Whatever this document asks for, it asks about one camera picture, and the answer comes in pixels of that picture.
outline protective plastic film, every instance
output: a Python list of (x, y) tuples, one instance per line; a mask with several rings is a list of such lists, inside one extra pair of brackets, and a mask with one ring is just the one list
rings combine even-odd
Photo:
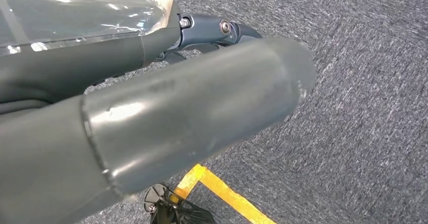
[(0, 55), (142, 36), (165, 28), (173, 0), (0, 0)]

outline yellow tape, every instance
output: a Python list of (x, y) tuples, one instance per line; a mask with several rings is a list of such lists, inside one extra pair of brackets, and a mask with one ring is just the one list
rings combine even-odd
[(175, 191), (180, 197), (186, 198), (198, 181), (201, 181), (252, 224), (276, 224), (248, 200), (229, 188), (219, 177), (199, 164), (184, 176)]
[(178, 186), (175, 188), (174, 192), (183, 199), (186, 199), (189, 196), (190, 192), (195, 185), (198, 183), (203, 173), (206, 171), (205, 167), (201, 165), (196, 165), (193, 167), (181, 180)]

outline gray carpet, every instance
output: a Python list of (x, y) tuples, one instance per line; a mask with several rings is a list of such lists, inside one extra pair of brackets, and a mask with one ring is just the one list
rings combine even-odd
[[(318, 72), (293, 117), (205, 166), (276, 223), (428, 223), (428, 0), (178, 2), (296, 39)], [(82, 223), (147, 223), (141, 198)], [(249, 223), (203, 185), (189, 199)]]

